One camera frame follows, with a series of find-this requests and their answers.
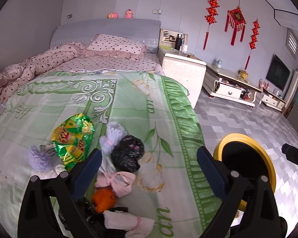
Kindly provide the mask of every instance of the power outlet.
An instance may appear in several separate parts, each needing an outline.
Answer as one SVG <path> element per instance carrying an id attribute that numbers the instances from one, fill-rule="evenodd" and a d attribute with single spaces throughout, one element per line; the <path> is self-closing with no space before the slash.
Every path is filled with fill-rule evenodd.
<path id="1" fill-rule="evenodd" d="M 152 13 L 161 15 L 162 11 L 161 10 L 153 10 Z"/>

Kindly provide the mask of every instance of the gray headboard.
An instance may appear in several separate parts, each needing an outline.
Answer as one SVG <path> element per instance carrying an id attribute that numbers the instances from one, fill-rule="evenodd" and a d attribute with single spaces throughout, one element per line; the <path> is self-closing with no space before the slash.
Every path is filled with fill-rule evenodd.
<path id="1" fill-rule="evenodd" d="M 68 23 L 55 30 L 51 47 L 76 41 L 90 44 L 97 34 L 120 36 L 138 41 L 157 52 L 161 22 L 144 19 L 96 19 Z"/>

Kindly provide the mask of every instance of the green bedspread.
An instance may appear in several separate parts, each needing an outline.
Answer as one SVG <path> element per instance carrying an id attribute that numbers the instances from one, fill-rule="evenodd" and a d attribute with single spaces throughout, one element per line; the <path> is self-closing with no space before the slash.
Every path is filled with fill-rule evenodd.
<path id="1" fill-rule="evenodd" d="M 49 142 L 54 128 L 76 113 L 92 118 L 90 151 L 99 148 L 106 124 L 117 121 L 140 138 L 133 191 L 118 199 L 134 215 L 155 220 L 148 237 L 199 237 L 221 201 L 196 161 L 204 145 L 186 89 L 148 72 L 69 73 L 38 77 L 9 98 L 0 117 L 0 222 L 12 237 L 25 188 L 31 177 L 28 147 Z M 93 193 L 91 184 L 87 197 Z"/>

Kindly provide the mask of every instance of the window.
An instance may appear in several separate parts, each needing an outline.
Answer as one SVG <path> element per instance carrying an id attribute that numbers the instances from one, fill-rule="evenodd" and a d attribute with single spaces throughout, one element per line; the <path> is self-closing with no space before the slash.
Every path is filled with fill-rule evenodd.
<path id="1" fill-rule="evenodd" d="M 294 58 L 296 58 L 296 53 L 298 49 L 298 41 L 296 39 L 296 36 L 294 35 L 293 31 L 288 28 L 287 29 L 287 40 L 286 40 L 286 47 L 292 54 Z"/>

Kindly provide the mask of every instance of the chinese knot decoration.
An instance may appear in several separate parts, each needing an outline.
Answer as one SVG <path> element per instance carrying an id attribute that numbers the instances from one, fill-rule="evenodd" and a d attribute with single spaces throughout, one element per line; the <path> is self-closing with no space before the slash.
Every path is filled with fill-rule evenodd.
<path id="1" fill-rule="evenodd" d="M 205 16 L 205 18 L 206 18 L 207 22 L 209 23 L 209 25 L 207 27 L 207 33 L 206 33 L 205 40 L 204 40 L 203 50 L 205 50 L 205 47 L 207 45 L 207 39 L 208 39 L 208 35 L 209 35 L 210 25 L 213 23 L 216 23 L 214 16 L 218 15 L 216 8 L 219 7 L 219 4 L 217 3 L 217 1 L 220 1 L 220 0 L 209 0 L 208 1 L 208 3 L 210 4 L 210 7 L 207 8 L 209 15 Z"/>
<path id="2" fill-rule="evenodd" d="M 257 36 L 259 35 L 258 29 L 261 28 L 259 26 L 258 20 L 253 22 L 254 28 L 252 28 L 253 34 L 250 36 L 252 41 L 250 41 L 250 53 L 252 52 L 253 49 L 256 49 L 255 43 L 257 42 Z M 250 55 L 248 56 L 246 65 L 245 65 L 245 70 L 247 69 L 248 63 L 250 62 Z"/>
<path id="3" fill-rule="evenodd" d="M 227 11 L 225 32 L 227 32 L 229 24 L 234 29 L 231 45 L 233 46 L 235 44 L 236 34 L 239 31 L 242 31 L 240 42 L 243 42 L 246 21 L 244 19 L 241 8 L 239 6 L 237 6 L 236 9 L 234 9 L 232 11 Z"/>

